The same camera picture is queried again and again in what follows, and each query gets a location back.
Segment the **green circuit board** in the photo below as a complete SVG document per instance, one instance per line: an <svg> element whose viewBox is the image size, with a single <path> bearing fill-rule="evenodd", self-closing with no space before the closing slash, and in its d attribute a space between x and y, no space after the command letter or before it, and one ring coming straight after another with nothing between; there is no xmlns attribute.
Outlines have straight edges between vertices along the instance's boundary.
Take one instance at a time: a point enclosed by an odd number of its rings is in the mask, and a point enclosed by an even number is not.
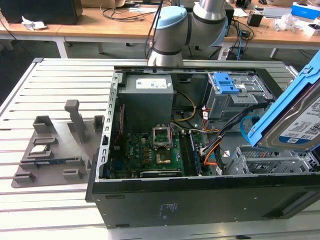
<svg viewBox="0 0 320 240"><path fill-rule="evenodd" d="M167 136L160 136L156 138L157 142L167 142ZM158 163L157 154L166 155L170 159L170 163ZM145 169L145 170L180 170L183 174L183 162L180 154L179 138L176 133L172 135L172 148L166 150L163 147L154 149L152 132L129 134L126 140L126 155L129 161L129 168Z"/></svg>
<svg viewBox="0 0 320 240"><path fill-rule="evenodd" d="M184 163L181 154L178 132L172 133L171 149L154 148L152 132L128 133L125 139L125 154L123 162L114 161L111 164L113 178L138 178L143 171L180 171L184 173ZM200 134L193 135L196 148L200 149L203 139ZM166 132L156 134L156 142L167 142Z"/></svg>

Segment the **black box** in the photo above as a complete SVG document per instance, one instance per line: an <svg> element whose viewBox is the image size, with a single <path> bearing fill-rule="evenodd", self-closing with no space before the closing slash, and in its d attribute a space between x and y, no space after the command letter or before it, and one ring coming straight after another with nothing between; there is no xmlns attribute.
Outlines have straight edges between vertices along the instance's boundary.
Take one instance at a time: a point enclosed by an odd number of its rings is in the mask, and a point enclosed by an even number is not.
<svg viewBox="0 0 320 240"><path fill-rule="evenodd" d="M251 26L251 27L259 27L262 18L263 18L262 14L251 12L246 23L248 24L248 26Z"/></svg>
<svg viewBox="0 0 320 240"><path fill-rule="evenodd" d="M82 14L81 0L0 0L0 8L10 24L22 22L22 16L44 24L75 25Z"/></svg>

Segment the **white plastic bag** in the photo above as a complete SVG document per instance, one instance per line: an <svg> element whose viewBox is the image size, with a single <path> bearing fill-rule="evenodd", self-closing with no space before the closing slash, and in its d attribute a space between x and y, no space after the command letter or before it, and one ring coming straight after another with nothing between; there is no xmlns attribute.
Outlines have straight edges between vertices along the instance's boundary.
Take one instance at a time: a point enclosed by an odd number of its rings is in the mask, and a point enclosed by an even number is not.
<svg viewBox="0 0 320 240"><path fill-rule="evenodd" d="M294 29L293 25L298 20L299 19L292 16L291 13L286 13L281 18L275 19L271 23L271 25L275 28L276 31L283 31L283 30L288 30L288 29L293 30Z"/></svg>

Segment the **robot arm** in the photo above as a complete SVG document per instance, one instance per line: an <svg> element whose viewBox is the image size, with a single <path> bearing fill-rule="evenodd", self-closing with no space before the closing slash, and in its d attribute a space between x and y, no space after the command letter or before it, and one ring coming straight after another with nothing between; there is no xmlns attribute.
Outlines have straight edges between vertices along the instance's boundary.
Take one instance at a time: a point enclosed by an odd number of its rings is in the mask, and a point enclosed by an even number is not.
<svg viewBox="0 0 320 240"><path fill-rule="evenodd" d="M182 46L216 46L226 35L225 0L200 0L187 13L184 7L168 6L161 10L149 66L183 66Z"/></svg>

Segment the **slotted metal table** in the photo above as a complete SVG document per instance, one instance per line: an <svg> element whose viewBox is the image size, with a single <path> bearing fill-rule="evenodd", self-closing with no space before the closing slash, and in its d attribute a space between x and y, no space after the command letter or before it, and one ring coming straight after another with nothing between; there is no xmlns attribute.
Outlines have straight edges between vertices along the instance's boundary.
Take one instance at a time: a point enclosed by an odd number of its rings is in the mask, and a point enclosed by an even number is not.
<svg viewBox="0 0 320 240"><path fill-rule="evenodd" d="M185 66L266 68L285 88L297 72L276 61L187 60ZM259 239L317 238L320 202L286 220L159 226L107 230L94 203L85 201L87 184L12 188L38 115L68 121L68 99L80 101L84 119L102 115L107 108L114 66L141 66L145 60L36 59L0 107L0 239Z"/></svg>

